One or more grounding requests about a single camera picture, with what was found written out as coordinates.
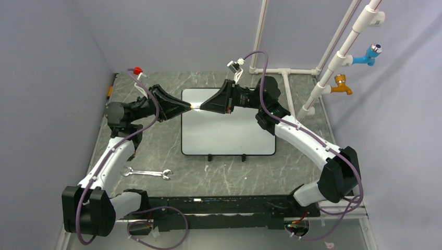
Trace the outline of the white whiteboard black frame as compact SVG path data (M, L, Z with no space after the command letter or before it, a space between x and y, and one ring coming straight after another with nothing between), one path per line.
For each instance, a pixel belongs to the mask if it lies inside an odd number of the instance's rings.
M200 110L181 116L181 152L187 156L256 156L276 152L275 136L257 123L256 109L236 107L232 114Z

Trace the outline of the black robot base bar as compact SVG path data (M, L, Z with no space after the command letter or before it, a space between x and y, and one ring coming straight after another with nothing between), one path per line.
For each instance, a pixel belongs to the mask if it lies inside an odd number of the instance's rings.
M124 218L150 218L160 232L185 228L283 230L290 219L321 214L315 203L302 207L292 195L149 197L149 208L154 211Z

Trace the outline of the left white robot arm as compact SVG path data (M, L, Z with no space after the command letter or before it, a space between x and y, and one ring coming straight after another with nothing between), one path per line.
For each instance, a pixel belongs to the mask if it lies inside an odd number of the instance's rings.
M146 191L128 189L110 198L112 187L126 161L134 156L143 131L155 122L175 118L191 110L191 104L168 94L158 84L146 96L130 103L110 102L105 108L111 137L103 155L76 186L62 192L64 229L70 233L107 236L116 220L132 214L142 219L149 214Z

